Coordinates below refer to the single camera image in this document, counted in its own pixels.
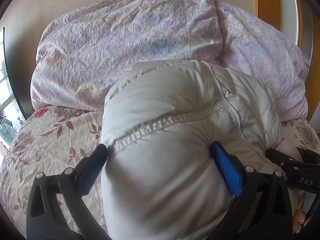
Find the person's right hand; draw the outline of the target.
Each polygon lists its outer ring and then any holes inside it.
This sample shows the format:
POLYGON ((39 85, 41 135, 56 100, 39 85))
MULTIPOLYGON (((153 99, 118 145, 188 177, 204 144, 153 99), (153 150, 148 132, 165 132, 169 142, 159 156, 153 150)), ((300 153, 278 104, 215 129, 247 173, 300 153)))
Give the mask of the person's right hand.
POLYGON ((311 216, 309 218, 306 218, 306 214, 303 212, 303 203, 304 203, 304 196, 305 194, 302 194, 299 198, 295 214, 293 216, 293 230, 292 234, 298 234, 303 226, 306 226, 311 219, 311 216))

